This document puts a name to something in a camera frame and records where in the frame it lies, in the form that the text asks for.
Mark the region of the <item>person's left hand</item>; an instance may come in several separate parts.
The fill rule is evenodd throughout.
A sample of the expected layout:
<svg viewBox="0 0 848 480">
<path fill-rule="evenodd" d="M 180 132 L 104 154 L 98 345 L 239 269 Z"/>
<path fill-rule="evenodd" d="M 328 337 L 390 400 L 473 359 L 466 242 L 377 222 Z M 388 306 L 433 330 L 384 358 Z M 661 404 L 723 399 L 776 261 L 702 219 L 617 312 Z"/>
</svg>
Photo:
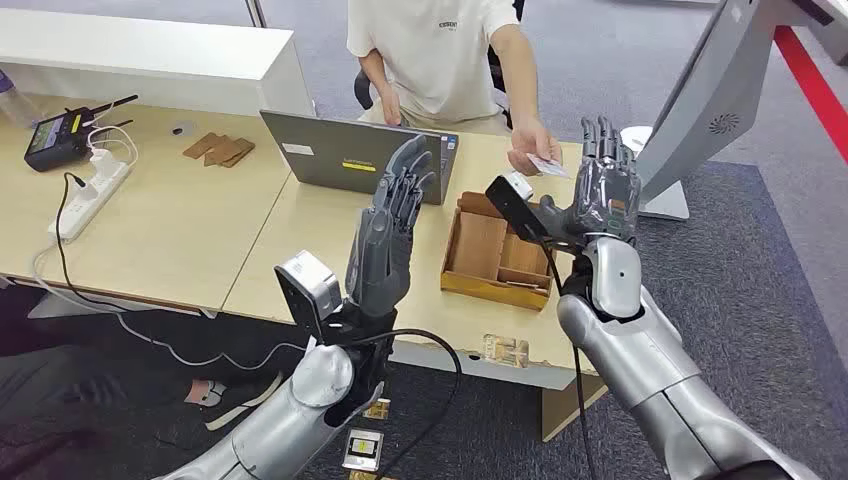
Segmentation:
<svg viewBox="0 0 848 480">
<path fill-rule="evenodd" d="M 535 116 L 512 117 L 511 149 L 507 152 L 510 165 L 526 176 L 540 173 L 529 158 L 534 155 L 548 163 L 562 164 L 560 142 L 554 138 Z"/>
</svg>

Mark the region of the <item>person's right hand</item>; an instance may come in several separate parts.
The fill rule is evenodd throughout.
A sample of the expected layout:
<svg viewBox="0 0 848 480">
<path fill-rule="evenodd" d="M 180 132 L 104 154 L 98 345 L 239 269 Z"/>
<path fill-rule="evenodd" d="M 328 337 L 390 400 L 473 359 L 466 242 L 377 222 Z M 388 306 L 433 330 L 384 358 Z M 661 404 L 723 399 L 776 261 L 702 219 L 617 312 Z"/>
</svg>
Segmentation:
<svg viewBox="0 0 848 480">
<path fill-rule="evenodd" d="M 381 100 L 384 121 L 387 125 L 400 126 L 402 124 L 402 113 L 397 92 L 389 84 L 378 89 Z"/>
</svg>

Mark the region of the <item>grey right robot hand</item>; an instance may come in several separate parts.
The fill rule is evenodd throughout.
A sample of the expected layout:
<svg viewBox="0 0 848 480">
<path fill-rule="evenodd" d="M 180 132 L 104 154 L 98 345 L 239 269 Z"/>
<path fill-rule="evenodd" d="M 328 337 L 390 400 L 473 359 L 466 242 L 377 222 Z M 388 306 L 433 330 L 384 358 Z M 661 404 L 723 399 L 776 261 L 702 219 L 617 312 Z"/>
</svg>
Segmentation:
<svg viewBox="0 0 848 480">
<path fill-rule="evenodd" d="M 573 201 L 565 209 L 544 195 L 533 212 L 554 241 L 585 246 L 597 237 L 635 241 L 641 179 L 635 154 L 605 116 L 581 119 L 582 156 Z"/>
</svg>

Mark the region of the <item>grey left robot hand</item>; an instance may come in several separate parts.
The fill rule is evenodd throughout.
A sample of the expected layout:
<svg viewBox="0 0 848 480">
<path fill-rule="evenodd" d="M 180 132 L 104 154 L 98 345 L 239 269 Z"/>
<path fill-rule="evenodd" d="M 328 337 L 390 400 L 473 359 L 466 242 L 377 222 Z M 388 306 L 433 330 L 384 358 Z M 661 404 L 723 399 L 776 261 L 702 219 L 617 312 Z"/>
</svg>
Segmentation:
<svg viewBox="0 0 848 480">
<path fill-rule="evenodd" d="M 435 180 L 432 153 L 422 134 L 398 147 L 361 210 L 348 261 L 349 299 L 369 317 L 391 313 L 410 287 L 413 230 Z"/>
</svg>

